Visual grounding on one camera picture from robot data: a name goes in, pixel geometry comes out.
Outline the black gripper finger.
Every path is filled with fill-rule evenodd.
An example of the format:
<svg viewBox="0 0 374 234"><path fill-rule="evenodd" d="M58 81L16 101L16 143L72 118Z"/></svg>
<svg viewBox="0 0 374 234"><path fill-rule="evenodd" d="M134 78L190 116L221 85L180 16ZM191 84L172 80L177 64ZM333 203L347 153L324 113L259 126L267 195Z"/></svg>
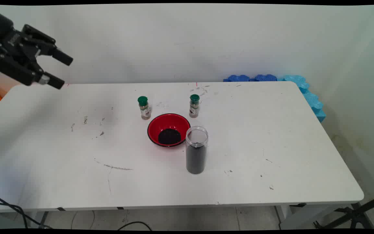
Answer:
<svg viewBox="0 0 374 234"><path fill-rule="evenodd" d="M0 72L26 86L40 84L61 89L65 84L64 80L42 70L37 63L31 62L30 68L27 68L3 54L0 54Z"/></svg>
<svg viewBox="0 0 374 234"><path fill-rule="evenodd" d="M58 46L56 46L56 40L42 31L30 25L24 25L22 28L22 44L32 46L40 50L38 55L51 56L54 59L62 62L69 66L73 62L73 58L62 52Z"/></svg>

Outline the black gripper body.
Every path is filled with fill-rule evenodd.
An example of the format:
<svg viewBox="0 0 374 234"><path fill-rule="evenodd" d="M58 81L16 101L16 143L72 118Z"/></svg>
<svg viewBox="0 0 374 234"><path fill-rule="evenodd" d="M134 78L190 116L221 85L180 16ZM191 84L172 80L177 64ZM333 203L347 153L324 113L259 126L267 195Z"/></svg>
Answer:
<svg viewBox="0 0 374 234"><path fill-rule="evenodd" d="M27 35L14 28L13 21L0 14L0 54L25 58L23 44Z"/></svg>

